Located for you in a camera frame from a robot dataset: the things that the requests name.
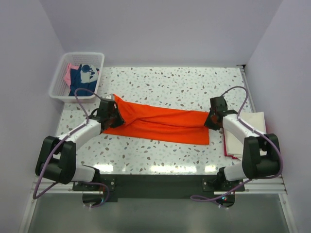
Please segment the orange t shirt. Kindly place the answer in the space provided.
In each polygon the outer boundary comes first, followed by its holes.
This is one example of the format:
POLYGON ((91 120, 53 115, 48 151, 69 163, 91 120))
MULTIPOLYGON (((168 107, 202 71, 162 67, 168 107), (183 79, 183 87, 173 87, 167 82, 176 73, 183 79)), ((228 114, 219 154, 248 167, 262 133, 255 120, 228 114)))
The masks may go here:
POLYGON ((132 103, 117 95, 114 95, 114 100, 125 123, 104 130, 106 134, 184 144, 209 144, 209 130, 204 125, 208 112, 132 103))

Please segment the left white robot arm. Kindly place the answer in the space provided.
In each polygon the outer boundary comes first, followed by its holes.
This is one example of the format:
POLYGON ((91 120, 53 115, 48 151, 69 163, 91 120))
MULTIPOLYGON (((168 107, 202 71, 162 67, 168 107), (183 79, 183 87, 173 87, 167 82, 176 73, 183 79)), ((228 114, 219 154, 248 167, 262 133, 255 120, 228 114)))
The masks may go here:
POLYGON ((97 168, 76 163, 76 152, 86 142, 105 130, 125 124, 117 102, 101 99, 99 108, 78 127, 58 137, 44 139, 35 174, 56 183, 83 182, 89 190, 100 187, 100 172, 97 168))

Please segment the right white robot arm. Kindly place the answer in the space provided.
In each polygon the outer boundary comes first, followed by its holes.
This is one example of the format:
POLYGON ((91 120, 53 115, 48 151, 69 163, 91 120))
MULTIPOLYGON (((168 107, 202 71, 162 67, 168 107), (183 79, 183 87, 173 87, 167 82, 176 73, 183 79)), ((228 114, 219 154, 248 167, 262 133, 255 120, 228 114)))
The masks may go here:
POLYGON ((219 189, 227 191, 237 180, 271 179, 281 174, 283 163, 278 137, 256 130, 241 119, 238 112, 228 110, 223 96, 210 99, 205 126, 228 131, 243 144, 242 162, 219 169, 216 179, 219 189))

